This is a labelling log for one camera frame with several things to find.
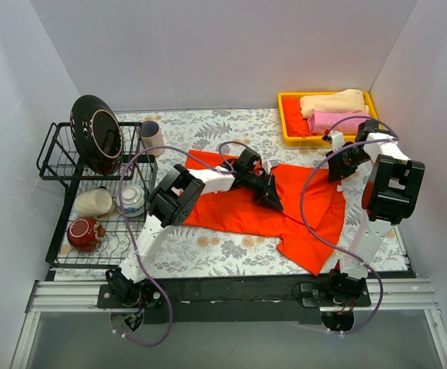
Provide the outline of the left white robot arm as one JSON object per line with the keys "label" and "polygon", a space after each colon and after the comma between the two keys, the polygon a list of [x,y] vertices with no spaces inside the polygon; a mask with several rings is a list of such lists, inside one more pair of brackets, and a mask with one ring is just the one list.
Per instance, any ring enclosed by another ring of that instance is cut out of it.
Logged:
{"label": "left white robot arm", "polygon": [[200,196],[246,188],[260,207],[283,211],[275,176],[270,168],[262,166],[259,154],[245,148],[238,158],[222,160],[217,167],[204,164],[204,169],[175,165],[151,192],[141,233],[131,238],[133,251],[106,273],[111,295],[122,306],[131,308],[147,300],[141,292],[142,282],[151,277],[144,262],[159,252],[173,228],[189,218]]}

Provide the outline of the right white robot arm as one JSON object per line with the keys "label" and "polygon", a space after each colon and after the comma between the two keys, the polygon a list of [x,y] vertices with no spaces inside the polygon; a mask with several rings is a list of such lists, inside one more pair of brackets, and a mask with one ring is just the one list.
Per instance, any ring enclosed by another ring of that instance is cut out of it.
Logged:
{"label": "right white robot arm", "polygon": [[372,171],[363,191],[363,216],[346,255],[329,272],[326,299],[334,305],[358,300],[366,288],[367,265],[386,235],[414,212],[425,165],[402,153],[398,136],[374,118],[345,117],[326,129],[328,182],[342,181],[366,162]]}

